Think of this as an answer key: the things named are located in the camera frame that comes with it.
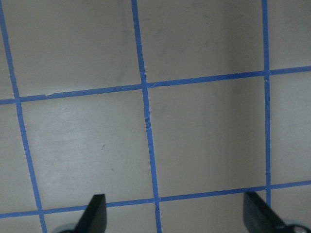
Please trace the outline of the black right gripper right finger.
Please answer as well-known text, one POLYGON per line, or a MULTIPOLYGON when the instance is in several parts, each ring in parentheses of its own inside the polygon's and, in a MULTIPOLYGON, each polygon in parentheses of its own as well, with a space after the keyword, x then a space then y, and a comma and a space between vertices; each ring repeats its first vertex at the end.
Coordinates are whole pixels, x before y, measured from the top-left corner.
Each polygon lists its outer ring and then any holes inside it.
POLYGON ((243 195, 243 223, 249 233, 285 233, 286 224, 256 193, 243 195))

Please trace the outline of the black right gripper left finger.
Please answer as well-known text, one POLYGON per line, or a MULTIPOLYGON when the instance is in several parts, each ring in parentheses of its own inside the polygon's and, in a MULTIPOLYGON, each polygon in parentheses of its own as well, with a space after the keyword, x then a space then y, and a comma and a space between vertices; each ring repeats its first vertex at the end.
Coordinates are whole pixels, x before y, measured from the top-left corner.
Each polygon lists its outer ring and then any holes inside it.
POLYGON ((73 232, 104 233, 106 227, 107 212, 105 194, 96 194, 92 197, 73 232))

